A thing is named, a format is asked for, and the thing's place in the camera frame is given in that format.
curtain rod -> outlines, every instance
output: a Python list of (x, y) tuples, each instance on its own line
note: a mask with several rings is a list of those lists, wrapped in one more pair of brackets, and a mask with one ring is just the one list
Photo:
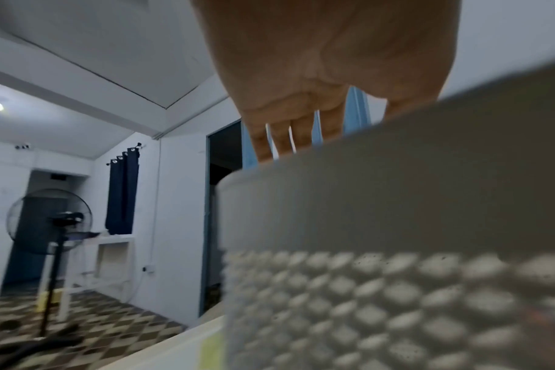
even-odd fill
[(141, 143), (137, 143), (137, 145), (134, 146), (134, 148), (136, 148), (137, 150), (139, 150), (139, 149), (145, 148), (145, 145), (142, 145)]

standing fan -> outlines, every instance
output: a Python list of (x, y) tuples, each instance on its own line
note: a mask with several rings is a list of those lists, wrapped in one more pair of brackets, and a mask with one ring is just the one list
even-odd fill
[[(40, 337), (36, 340), (0, 346), (0, 355), (9, 355), (0, 361), (0, 370), (38, 352), (76, 346), (84, 340), (82, 336), (74, 334), (78, 330), (78, 324), (66, 326), (47, 336), (46, 327), (62, 254), (80, 245), (85, 239), (98, 235), (90, 232), (92, 221), (88, 205), (79, 196), (65, 190), (34, 191), (15, 202), (9, 209), (7, 232), (14, 241), (14, 247), (31, 254), (53, 254), (54, 261), (48, 283), (46, 308), (41, 320)], [(27, 237), (20, 232), (23, 229), (29, 231)]]

tiled floor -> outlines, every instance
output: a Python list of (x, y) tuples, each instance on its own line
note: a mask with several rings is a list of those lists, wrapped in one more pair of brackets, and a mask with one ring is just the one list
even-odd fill
[[(35, 287), (3, 294), (0, 298), (0, 322), (19, 320), (22, 326), (14, 332), (0, 332), (0, 344), (35, 338), (41, 314), (34, 312)], [(51, 332), (65, 324), (56, 323)], [(81, 325), (79, 334), (85, 340), (78, 347), (48, 351), (22, 361), (14, 368), (27, 370), (94, 370), (133, 354), (184, 331), (185, 327), (149, 311), (99, 293), (76, 294), (70, 306), (68, 323)]]

electrical outlet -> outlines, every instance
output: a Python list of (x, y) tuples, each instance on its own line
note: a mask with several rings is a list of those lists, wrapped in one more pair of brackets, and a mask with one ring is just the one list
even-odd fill
[(145, 265), (143, 267), (143, 269), (141, 269), (143, 272), (147, 272), (148, 274), (154, 274), (156, 272), (156, 266), (155, 265)]

textured plastic basket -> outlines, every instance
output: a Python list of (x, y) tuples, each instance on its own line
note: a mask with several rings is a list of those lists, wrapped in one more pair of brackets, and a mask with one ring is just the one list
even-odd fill
[(219, 202), (229, 369), (553, 365), (528, 318), (555, 310), (555, 66), (231, 176)]

